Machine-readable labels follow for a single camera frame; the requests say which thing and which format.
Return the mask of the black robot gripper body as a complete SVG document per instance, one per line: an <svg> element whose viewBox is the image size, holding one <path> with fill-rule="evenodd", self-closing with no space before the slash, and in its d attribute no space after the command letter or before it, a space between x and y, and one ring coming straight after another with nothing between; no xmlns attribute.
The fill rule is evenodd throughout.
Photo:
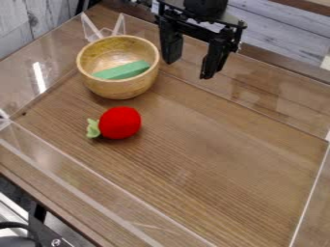
<svg viewBox="0 0 330 247"><path fill-rule="evenodd" d="M215 38L224 39L230 52L238 51L247 23L228 13L228 0L156 0L156 2L159 28L161 22L168 22L181 36L189 36L207 43Z"/></svg>

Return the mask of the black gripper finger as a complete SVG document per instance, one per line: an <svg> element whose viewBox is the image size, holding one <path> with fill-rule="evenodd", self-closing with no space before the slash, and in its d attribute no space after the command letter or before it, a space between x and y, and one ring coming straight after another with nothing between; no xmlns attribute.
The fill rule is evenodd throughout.
<svg viewBox="0 0 330 247"><path fill-rule="evenodd" d="M160 42L163 59L169 65L181 57L183 36L168 22L160 23Z"/></svg>
<svg viewBox="0 0 330 247"><path fill-rule="evenodd" d="M200 79L210 79L222 70L230 54L230 46L224 39L215 38L208 43L207 54L201 59Z"/></svg>

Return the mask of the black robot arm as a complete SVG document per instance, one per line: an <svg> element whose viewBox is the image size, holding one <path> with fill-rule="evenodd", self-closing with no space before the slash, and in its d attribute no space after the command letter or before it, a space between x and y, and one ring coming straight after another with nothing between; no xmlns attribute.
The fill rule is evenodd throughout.
<svg viewBox="0 0 330 247"><path fill-rule="evenodd" d="M208 43L200 79L222 70L231 52L238 52L247 23L227 13L228 0L157 0L156 23L164 62L181 57L183 36Z"/></svg>

